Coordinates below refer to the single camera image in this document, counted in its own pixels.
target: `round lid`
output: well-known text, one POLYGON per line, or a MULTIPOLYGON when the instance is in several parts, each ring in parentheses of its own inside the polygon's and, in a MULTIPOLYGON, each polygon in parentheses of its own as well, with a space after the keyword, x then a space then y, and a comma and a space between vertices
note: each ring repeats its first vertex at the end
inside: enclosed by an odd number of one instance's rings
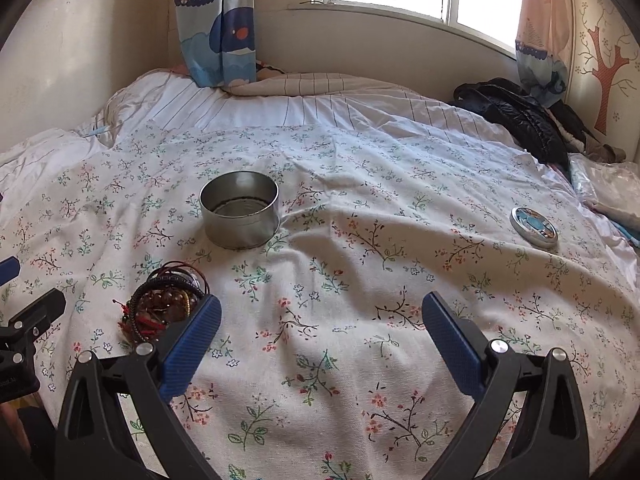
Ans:
POLYGON ((511 225, 520 236, 536 247, 550 249, 558 243, 558 232, 553 224, 528 207, 513 208, 511 225))

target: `plastic bag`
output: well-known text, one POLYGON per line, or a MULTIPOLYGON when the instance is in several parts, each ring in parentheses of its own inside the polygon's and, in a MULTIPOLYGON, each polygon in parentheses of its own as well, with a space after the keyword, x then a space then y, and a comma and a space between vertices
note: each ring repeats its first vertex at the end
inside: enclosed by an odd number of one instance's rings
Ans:
POLYGON ((637 164, 603 164, 575 153, 569 155, 569 171, 580 202, 623 226, 640 230, 637 164))

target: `metal tin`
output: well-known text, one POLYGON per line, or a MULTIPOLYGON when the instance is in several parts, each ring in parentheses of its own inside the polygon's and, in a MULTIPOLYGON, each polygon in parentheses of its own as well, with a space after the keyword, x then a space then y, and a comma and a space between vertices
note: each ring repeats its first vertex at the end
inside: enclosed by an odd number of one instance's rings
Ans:
POLYGON ((520 236, 536 247, 550 249, 558 243, 556 228, 533 209, 514 207, 511 210, 511 225, 520 236))
POLYGON ((225 249, 267 243, 280 227, 278 185, 255 171, 234 171, 211 180, 200 192, 207 238, 225 249))

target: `black puffer jacket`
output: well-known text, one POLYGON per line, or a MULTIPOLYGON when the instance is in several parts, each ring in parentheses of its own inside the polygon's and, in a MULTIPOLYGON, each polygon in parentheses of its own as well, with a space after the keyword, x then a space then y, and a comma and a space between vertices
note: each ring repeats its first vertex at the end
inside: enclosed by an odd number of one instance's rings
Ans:
POLYGON ((542 105, 516 83, 495 78, 460 85, 453 105, 501 124, 519 145, 542 164, 559 164, 568 171, 569 160, 558 127, 542 105))

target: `floral bedsheet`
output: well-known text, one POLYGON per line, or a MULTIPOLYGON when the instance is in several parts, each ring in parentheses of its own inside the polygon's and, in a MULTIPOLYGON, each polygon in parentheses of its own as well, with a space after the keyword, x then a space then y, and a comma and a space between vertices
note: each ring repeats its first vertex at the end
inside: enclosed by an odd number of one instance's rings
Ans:
MULTIPOLYGON (((422 478, 472 405, 424 330, 432 290, 519 352, 567 350, 593 470, 640 402, 635 284, 548 168, 479 139, 499 126, 431 103, 430 124, 412 132, 168 131, 150 121, 123 128, 112 148, 59 134, 0 168, 0 257, 22 264, 1 313, 54 286, 67 300, 37 344, 52 418, 81 351, 130 350, 112 300, 184 260, 207 275, 223 322, 172 407, 223 478, 422 478), (30 164, 52 176, 22 179, 30 164), (241 168, 278 182, 282 226, 264 247, 227 251, 204 235, 198 193, 241 168), (516 205, 552 220, 555 250, 519 237, 516 205)), ((142 456, 161 470, 122 402, 142 456)), ((486 466, 499 462, 521 408, 515 398, 486 466)))

